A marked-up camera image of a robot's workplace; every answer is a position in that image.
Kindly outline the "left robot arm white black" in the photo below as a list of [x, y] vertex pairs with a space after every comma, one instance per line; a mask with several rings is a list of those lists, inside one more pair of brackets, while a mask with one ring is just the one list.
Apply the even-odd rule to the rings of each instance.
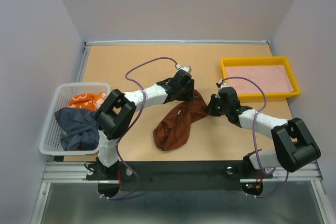
[[178, 67], [175, 75], [138, 91], [112, 90], [94, 115], [99, 127], [99, 152], [95, 163], [85, 165], [86, 180], [121, 179], [118, 145], [145, 108], [172, 101], [192, 101], [191, 67]]

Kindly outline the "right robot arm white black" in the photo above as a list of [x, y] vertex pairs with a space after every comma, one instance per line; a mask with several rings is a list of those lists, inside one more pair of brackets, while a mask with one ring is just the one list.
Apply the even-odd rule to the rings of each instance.
[[256, 133], [272, 140], [273, 149], [255, 147], [254, 152], [244, 157], [241, 170], [248, 177], [266, 168], [283, 168], [294, 173], [321, 157], [320, 148], [302, 119], [279, 119], [242, 106], [232, 87], [222, 87], [212, 94], [205, 112], [210, 116], [224, 115], [230, 123], [252, 130], [254, 145]]

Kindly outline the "brown towel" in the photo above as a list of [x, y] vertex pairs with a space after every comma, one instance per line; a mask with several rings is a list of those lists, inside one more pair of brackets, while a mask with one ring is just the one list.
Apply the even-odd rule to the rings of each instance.
[[153, 130], [156, 148], [172, 151], [185, 145], [191, 131], [191, 125], [205, 117], [206, 103], [201, 94], [194, 90], [193, 101], [184, 101], [175, 106]]

